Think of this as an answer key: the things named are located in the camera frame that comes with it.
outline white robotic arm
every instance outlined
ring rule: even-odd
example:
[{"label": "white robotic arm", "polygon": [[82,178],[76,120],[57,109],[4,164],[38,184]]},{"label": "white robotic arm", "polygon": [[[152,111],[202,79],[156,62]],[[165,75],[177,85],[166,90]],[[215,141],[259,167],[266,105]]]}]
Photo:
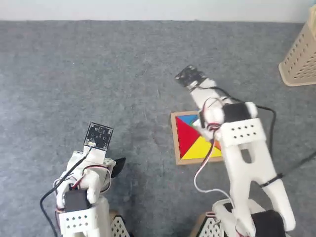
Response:
[{"label": "white robotic arm", "polygon": [[56,194],[56,221],[64,237],[111,237],[113,233],[129,237],[123,219],[117,215],[110,218],[108,201],[101,195],[125,163],[125,158],[105,158],[112,131],[91,122],[83,152],[73,152],[66,171],[41,198],[41,209],[55,237],[58,233],[43,207],[44,199],[52,192]]},{"label": "white robotic arm", "polygon": [[[256,216],[253,214],[263,213],[264,209],[249,200],[250,183],[255,181],[261,185],[277,177],[262,124],[257,118],[257,107],[252,102],[234,104],[229,97],[220,97],[215,90],[215,81],[208,79],[194,66],[186,67],[176,79],[189,89],[200,109],[199,119],[193,126],[206,140],[218,140],[222,148],[233,203],[229,200],[218,201],[213,211],[228,237],[235,237],[236,234],[255,237],[256,226],[264,227],[255,225],[253,219]],[[249,151],[251,163],[246,163],[242,157],[241,151],[245,149]],[[284,230],[293,230],[295,219],[283,182],[275,179],[263,190],[272,201],[276,213],[281,216]],[[227,209],[227,204],[230,204],[231,210]]]},{"label": "white robotic arm", "polygon": [[[64,177],[67,171],[87,153],[88,149],[89,147],[85,146],[83,152],[73,152],[68,162],[67,170],[62,173],[61,177]],[[92,148],[87,158],[58,187],[56,195],[58,209],[65,207],[64,195],[70,189],[87,189],[87,200],[90,204],[95,204],[100,193],[106,192],[109,189],[111,185],[111,173],[116,162],[112,159],[104,158],[105,153],[105,151]]]}]

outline white plastic bracket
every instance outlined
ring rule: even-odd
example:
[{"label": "white plastic bracket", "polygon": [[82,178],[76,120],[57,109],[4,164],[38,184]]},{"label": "white plastic bracket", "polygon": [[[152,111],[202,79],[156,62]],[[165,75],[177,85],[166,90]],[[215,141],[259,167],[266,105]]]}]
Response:
[{"label": "white plastic bracket", "polygon": [[91,231],[98,228],[97,209],[72,211],[59,214],[60,232],[70,235],[78,232]]},{"label": "white plastic bracket", "polygon": [[266,140],[265,132],[258,118],[224,123],[218,134],[221,146],[224,147]]}]

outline gray carpet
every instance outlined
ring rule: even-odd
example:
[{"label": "gray carpet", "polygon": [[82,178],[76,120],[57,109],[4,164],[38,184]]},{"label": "gray carpet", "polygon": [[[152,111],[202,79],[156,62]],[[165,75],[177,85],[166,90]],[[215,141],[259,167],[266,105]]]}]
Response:
[{"label": "gray carpet", "polygon": [[[127,157],[106,194],[137,237],[185,237],[222,198],[193,186],[198,165],[176,166],[169,114],[196,108],[173,79],[193,63],[241,99],[278,112],[277,171],[315,149],[316,87],[287,87],[277,65],[301,24],[0,22],[0,233],[49,237],[40,197],[82,150],[90,121],[114,127],[107,155]],[[260,113],[265,129],[271,119]],[[284,178],[297,220],[316,231],[316,162]],[[229,190],[222,163],[199,183]],[[251,197],[270,202],[253,187]],[[53,218],[54,197],[45,202]]]}]

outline perforated basket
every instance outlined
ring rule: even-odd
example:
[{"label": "perforated basket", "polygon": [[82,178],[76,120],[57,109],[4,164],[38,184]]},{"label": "perforated basket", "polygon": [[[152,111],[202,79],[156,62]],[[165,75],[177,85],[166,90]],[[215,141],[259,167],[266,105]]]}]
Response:
[{"label": "perforated basket", "polygon": [[278,68],[288,86],[316,84],[316,36],[307,23]]}]

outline puzzle frame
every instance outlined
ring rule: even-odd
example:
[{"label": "puzzle frame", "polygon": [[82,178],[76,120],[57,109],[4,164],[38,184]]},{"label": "puzzle frame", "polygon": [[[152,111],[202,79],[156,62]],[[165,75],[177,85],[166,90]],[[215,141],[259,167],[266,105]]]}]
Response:
[{"label": "puzzle frame", "polygon": [[[176,164],[186,165],[202,163],[211,144],[206,142],[205,139],[188,124],[188,119],[198,118],[198,111],[172,112],[170,113],[170,116]],[[184,134],[186,133],[188,133],[188,136],[185,137],[188,137],[190,141],[183,142],[182,139],[184,139]],[[215,142],[214,149],[209,162],[223,161],[218,141]]]}]

